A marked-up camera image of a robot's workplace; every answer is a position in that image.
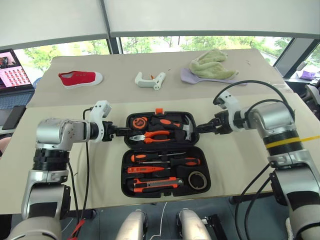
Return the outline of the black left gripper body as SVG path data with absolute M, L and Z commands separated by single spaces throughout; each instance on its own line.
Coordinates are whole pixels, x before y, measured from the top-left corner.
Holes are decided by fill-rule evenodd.
M 118 127 L 116 125 L 113 125 L 112 121 L 103 121 L 102 125 L 104 130 L 102 141 L 103 142 L 112 141 L 114 138 L 114 135 L 117 132 Z

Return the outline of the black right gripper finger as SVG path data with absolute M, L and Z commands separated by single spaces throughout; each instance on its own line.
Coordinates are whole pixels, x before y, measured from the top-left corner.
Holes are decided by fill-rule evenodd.
M 217 128 L 215 126 L 197 126 L 196 132 L 199 134 L 205 134 L 205 133 L 217 133 Z
M 197 126 L 197 128 L 215 128 L 216 127 L 216 119 L 211 119 L 207 123 L 203 123 Z

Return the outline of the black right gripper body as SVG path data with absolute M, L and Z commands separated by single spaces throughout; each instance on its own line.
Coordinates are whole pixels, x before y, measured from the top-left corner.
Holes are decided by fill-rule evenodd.
M 229 123 L 229 112 L 221 111 L 214 115 L 213 125 L 215 127 L 214 133 L 225 135 L 233 132 L 230 123 Z

